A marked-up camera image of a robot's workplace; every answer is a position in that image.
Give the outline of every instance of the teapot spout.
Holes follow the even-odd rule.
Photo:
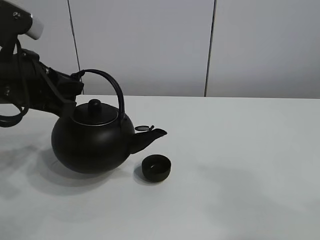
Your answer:
[[[130,154],[140,152],[148,147],[154,140],[161,138],[164,135],[167,135],[167,132],[160,128],[134,134],[130,145]]]

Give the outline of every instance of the teapot lid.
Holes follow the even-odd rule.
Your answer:
[[[101,103],[98,99],[91,99],[88,103],[77,106],[73,113],[75,122],[89,126],[109,124],[117,117],[116,107]]]

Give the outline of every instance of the small cup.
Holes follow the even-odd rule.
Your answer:
[[[163,155],[147,156],[141,164],[144,177],[152,183],[159,183],[165,180],[171,171],[170,160]]]

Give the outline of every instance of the white table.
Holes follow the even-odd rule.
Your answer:
[[[117,104],[78,102],[91,98]],[[320,100],[128,96],[125,104],[136,126],[168,135],[100,177],[57,162],[54,115],[31,110],[0,129],[1,240],[320,239]],[[151,154],[172,162],[160,184],[140,178]]]

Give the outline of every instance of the teapot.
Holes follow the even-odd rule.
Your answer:
[[[78,105],[73,114],[60,117],[51,134],[51,145],[57,159],[67,168],[84,174],[99,174],[121,165],[154,140],[167,134],[156,128],[135,133],[125,113],[123,92],[116,80],[106,72],[87,69],[79,72],[105,77],[115,89],[119,108],[91,99]]]

